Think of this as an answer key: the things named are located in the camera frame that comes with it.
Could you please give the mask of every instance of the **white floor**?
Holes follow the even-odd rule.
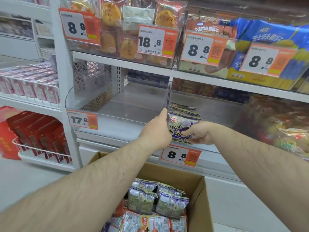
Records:
[[[69,172],[0,157],[0,212]],[[246,232],[214,223],[214,232]]]

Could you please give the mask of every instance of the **forearm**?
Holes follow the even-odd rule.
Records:
[[[155,150],[139,138],[52,183],[0,214],[0,231],[99,231]]]
[[[230,128],[211,124],[209,135],[237,176],[291,231],[309,228],[309,164]]]

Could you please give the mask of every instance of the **orange price tag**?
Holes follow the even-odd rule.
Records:
[[[219,66],[228,38],[193,32],[186,35],[181,60]]]
[[[137,52],[173,58],[178,30],[139,25]]]
[[[98,117],[96,114],[66,110],[70,125],[88,129],[98,129]]]
[[[66,8],[58,10],[67,39],[101,45],[100,19],[94,13]]]
[[[252,43],[240,71],[279,77],[297,49]]]
[[[202,150],[169,144],[164,148],[160,160],[195,167]]]

